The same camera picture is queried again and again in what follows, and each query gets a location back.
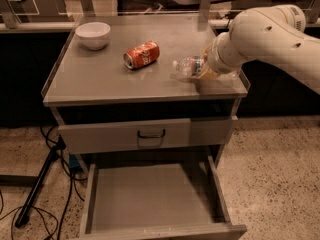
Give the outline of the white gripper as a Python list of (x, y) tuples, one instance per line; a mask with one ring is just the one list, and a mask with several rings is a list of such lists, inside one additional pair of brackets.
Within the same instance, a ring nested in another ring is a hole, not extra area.
[(198, 78), (214, 80), (219, 74), (238, 71), (248, 61), (248, 57), (242, 51), (243, 45), (243, 37), (230, 32), (219, 34), (202, 52), (204, 63)]

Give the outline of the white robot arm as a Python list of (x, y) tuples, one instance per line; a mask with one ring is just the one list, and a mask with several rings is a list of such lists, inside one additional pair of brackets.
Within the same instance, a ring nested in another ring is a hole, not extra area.
[(304, 33), (306, 18), (295, 5), (250, 8), (205, 50), (198, 76), (213, 80), (249, 61), (273, 65), (320, 94), (320, 39)]

